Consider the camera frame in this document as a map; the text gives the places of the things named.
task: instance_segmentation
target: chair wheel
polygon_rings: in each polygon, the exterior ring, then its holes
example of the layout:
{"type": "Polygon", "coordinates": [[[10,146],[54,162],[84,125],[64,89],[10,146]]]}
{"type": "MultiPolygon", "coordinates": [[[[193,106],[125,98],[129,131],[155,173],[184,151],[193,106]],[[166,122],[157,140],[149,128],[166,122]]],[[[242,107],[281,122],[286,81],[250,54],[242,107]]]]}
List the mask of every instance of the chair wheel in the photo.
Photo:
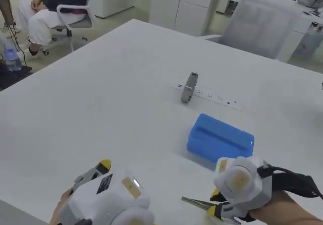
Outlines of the chair wheel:
{"type": "Polygon", "coordinates": [[[48,55],[49,55],[49,51],[48,51],[48,50],[44,50],[42,53],[43,53],[45,56],[48,56],[48,55]]]}

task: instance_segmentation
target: white office chair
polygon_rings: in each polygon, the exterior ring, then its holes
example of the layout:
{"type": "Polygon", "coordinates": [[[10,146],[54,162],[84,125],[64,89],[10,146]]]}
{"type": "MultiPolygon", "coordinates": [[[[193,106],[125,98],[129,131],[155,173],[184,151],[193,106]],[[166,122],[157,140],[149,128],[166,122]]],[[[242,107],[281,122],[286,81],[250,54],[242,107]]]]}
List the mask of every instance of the white office chair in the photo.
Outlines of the white office chair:
{"type": "Polygon", "coordinates": [[[64,23],[63,26],[57,26],[52,29],[57,31],[66,30],[66,35],[61,34],[53,34],[52,42],[47,46],[44,46],[42,52],[44,55],[49,55],[49,49],[56,47],[61,44],[68,43],[70,45],[71,51],[74,51],[73,42],[78,42],[81,45],[86,44],[87,38],[84,36],[74,37],[72,36],[72,29],[80,29],[80,28],[92,28],[95,23],[95,16],[90,10],[89,0],[87,0],[86,6],[73,6],[73,5],[59,5],[57,6],[57,14],[60,20],[64,23]],[[86,16],[78,22],[67,24],[64,15],[61,13],[61,9],[83,9],[87,11],[86,16]]]}
{"type": "Polygon", "coordinates": [[[297,13],[275,0],[240,0],[222,35],[202,38],[276,59],[297,22],[297,13]]]}

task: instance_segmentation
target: power strip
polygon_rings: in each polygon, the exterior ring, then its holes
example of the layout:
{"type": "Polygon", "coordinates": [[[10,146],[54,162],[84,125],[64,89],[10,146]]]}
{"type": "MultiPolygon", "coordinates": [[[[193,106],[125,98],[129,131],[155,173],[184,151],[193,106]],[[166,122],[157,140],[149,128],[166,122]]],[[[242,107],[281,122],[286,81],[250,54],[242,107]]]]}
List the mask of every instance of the power strip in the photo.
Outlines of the power strip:
{"type": "MultiPolygon", "coordinates": [[[[184,84],[175,84],[175,85],[171,85],[171,87],[181,90],[181,91],[184,90],[184,84]]],[[[225,105],[225,106],[235,109],[235,110],[242,111],[242,108],[237,103],[237,101],[225,99],[223,97],[220,97],[219,95],[216,95],[215,93],[213,93],[211,91],[208,91],[205,89],[199,89],[198,86],[195,87],[193,95],[203,98],[203,99],[206,99],[206,100],[213,101],[213,102],[221,104],[221,105],[225,105]]]]}

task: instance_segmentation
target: person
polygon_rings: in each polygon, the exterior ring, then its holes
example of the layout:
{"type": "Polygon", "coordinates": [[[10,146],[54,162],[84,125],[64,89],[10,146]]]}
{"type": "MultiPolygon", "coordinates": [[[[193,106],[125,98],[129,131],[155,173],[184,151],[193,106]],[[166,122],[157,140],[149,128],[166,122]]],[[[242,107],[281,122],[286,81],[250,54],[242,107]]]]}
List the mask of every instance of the person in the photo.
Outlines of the person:
{"type": "MultiPolygon", "coordinates": [[[[66,191],[57,207],[49,225],[58,225],[58,212],[70,195],[71,190],[66,191]]],[[[267,225],[323,225],[323,221],[305,211],[286,192],[276,191],[272,194],[272,199],[265,206],[251,210],[250,215],[267,225]]],[[[78,225],[91,225],[86,220],[78,225]]]]}
{"type": "MultiPolygon", "coordinates": [[[[21,60],[38,57],[38,51],[51,41],[51,28],[64,25],[57,13],[58,5],[84,6],[87,0],[22,0],[14,12],[17,27],[28,30],[29,40],[20,46],[21,60]]],[[[62,9],[62,18],[67,24],[82,20],[86,11],[80,9],[62,9]]]]}
{"type": "Polygon", "coordinates": [[[0,0],[0,11],[5,20],[5,26],[2,29],[6,38],[10,38],[16,32],[20,32],[20,29],[16,27],[16,23],[12,16],[12,8],[10,0],[0,0]]]}

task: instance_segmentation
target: seated person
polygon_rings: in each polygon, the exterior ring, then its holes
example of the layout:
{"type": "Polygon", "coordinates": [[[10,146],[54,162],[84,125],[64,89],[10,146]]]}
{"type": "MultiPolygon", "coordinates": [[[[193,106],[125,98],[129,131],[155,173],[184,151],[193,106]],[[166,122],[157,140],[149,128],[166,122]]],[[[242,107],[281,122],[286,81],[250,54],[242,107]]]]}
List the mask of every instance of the seated person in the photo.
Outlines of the seated person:
{"type": "MultiPolygon", "coordinates": [[[[42,46],[46,46],[51,41],[50,29],[56,26],[64,25],[57,14],[58,5],[87,5],[87,0],[22,0],[18,4],[15,12],[17,27],[21,30],[27,29],[29,41],[22,44],[22,51],[18,52],[21,60],[35,59],[38,57],[38,51],[42,46]]],[[[86,12],[76,9],[62,9],[62,18],[67,24],[72,24],[82,20],[86,12]]]]}

